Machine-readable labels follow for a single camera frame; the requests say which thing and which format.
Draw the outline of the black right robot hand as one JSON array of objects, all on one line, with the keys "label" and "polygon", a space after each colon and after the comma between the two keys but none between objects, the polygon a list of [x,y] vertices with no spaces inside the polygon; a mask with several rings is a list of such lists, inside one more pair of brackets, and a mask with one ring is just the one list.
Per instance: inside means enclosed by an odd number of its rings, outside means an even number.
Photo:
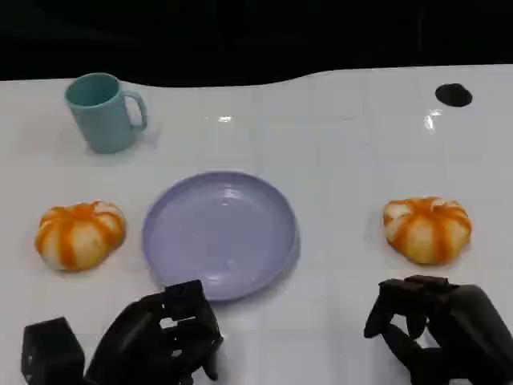
[{"label": "black right robot hand", "polygon": [[423,275],[380,282],[364,329],[378,335],[412,384],[512,382],[512,335],[479,286]]}]

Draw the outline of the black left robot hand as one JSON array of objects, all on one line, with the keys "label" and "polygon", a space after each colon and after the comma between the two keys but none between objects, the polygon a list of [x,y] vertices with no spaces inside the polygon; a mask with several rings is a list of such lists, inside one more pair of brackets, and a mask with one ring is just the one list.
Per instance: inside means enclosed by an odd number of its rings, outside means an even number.
[{"label": "black left robot hand", "polygon": [[168,286],[128,305],[101,338],[87,384],[191,384],[203,370],[216,381],[224,341],[199,280]]}]

